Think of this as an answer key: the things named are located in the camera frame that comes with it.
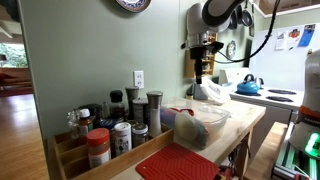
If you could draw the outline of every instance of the red spice jar lid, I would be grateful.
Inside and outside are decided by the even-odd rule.
[[[97,146],[109,140],[109,130],[106,128],[97,128],[87,134],[88,145]]]

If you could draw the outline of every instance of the black cable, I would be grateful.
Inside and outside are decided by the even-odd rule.
[[[277,14],[277,9],[278,9],[278,6],[280,4],[280,0],[276,0],[276,2],[274,3],[274,8],[273,8],[273,12],[272,12],[272,18],[271,18],[271,23],[270,23],[270,27],[269,27],[269,31],[268,31],[268,34],[266,36],[266,39],[263,41],[263,43],[261,44],[261,46],[253,53],[251,54],[249,57],[245,57],[243,59],[238,59],[238,60],[232,60],[230,58],[228,58],[226,55],[224,55],[223,53],[221,53],[220,51],[218,51],[218,53],[220,53],[222,56],[224,56],[228,61],[231,61],[231,62],[221,62],[221,61],[216,61],[214,60],[215,62],[217,63],[220,63],[220,64],[230,64],[230,63],[237,63],[237,62],[243,62],[243,61],[246,61],[246,60],[249,60],[250,58],[252,58],[253,56],[255,56],[256,54],[258,54],[261,49],[267,44],[271,34],[272,34],[272,29],[273,29],[273,25],[274,25],[274,21],[276,19],[276,14]]]

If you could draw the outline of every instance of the spice rack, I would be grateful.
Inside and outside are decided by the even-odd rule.
[[[90,169],[87,145],[71,139],[70,132],[54,136],[53,146],[61,179],[110,179],[173,142],[173,130],[161,125],[162,134],[110,161]]]
[[[210,42],[214,42],[217,40],[217,34],[210,35]],[[210,54],[207,56],[207,59],[202,60],[203,67],[208,66],[208,68],[202,68],[202,75],[203,76],[213,76],[214,72],[214,59],[215,55]],[[185,52],[185,70],[184,70],[184,77],[185,78],[195,78],[194,74],[194,63],[195,60],[190,59],[190,51],[186,50]]]

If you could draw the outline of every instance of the pepper grinder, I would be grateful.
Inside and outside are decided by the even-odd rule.
[[[160,106],[163,93],[161,91],[147,92],[149,107],[150,107],[150,128],[149,134],[152,137],[159,136],[161,131],[160,122]]]
[[[128,106],[129,107],[128,119],[133,120],[134,119],[133,100],[138,98],[139,87],[138,86],[126,87],[126,93],[127,93],[128,105],[129,105]]]

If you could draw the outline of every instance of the electrical outlet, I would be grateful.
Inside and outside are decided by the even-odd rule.
[[[134,86],[138,86],[139,89],[144,88],[143,71],[133,71],[133,84],[134,84]]]

